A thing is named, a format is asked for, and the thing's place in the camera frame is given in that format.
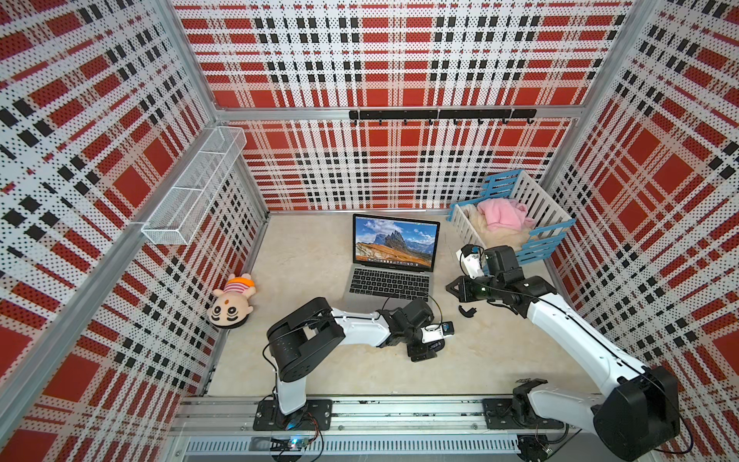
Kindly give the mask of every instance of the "laptop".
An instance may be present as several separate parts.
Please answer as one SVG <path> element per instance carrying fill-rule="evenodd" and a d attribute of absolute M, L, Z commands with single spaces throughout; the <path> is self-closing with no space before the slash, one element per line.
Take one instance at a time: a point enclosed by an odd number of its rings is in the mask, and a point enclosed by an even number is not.
<path fill-rule="evenodd" d="M 439 222 L 353 215 L 353 262 L 344 291 L 348 311 L 370 313 L 429 301 Z"/>

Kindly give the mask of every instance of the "mounting plate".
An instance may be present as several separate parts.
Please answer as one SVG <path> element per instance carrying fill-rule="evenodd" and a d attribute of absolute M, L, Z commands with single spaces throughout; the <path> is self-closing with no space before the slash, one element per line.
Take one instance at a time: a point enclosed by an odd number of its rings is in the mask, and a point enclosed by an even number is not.
<path fill-rule="evenodd" d="M 485 423 L 490 430 L 508 430 L 519 429 L 521 427 L 513 420 L 513 416 L 507 411 L 511 409 L 513 404 L 512 398 L 488 398 L 483 399 L 483 415 Z M 538 418 L 532 425 L 539 429 L 564 429 L 565 425 L 560 421 L 551 418 Z"/>
<path fill-rule="evenodd" d="M 333 401 L 330 399 L 309 399 L 307 401 L 307 412 L 310 412 L 319 423 L 319 429 L 326 431 L 331 427 L 331 408 Z M 283 430 L 276 423 L 277 401 L 273 399 L 264 400 L 257 404 L 256 415 L 252 428 L 255 432 Z M 297 430 L 313 430 L 313 422 L 304 421 L 298 425 Z"/>

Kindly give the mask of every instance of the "plush doll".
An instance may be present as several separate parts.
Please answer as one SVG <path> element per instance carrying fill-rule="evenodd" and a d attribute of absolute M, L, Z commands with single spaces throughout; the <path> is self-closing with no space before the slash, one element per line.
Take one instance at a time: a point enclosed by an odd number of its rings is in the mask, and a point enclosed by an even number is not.
<path fill-rule="evenodd" d="M 228 282 L 223 290 L 213 290 L 217 296 L 215 303 L 208 309 L 208 321 L 222 329 L 235 329 L 244 325 L 246 317 L 254 311 L 249 306 L 249 297 L 256 293 L 256 286 L 249 273 L 236 277 L 228 276 Z"/>

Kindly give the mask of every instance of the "mountain wallpaper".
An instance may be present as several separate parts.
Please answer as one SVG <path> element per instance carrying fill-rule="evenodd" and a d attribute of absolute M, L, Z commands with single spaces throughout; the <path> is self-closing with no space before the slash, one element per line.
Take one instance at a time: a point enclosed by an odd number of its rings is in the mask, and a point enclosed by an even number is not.
<path fill-rule="evenodd" d="M 431 268 L 436 225 L 356 217 L 357 260 Z"/>

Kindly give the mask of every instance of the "pink blanket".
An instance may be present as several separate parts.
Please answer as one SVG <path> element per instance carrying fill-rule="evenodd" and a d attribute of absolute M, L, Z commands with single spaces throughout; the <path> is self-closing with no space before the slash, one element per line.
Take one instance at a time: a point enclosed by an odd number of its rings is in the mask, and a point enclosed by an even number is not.
<path fill-rule="evenodd" d="M 526 216 L 525 204 L 513 199 L 485 199 L 477 204 L 477 210 L 485 215 L 488 229 L 509 228 L 521 231 L 522 226 L 534 227 L 534 219 Z"/>

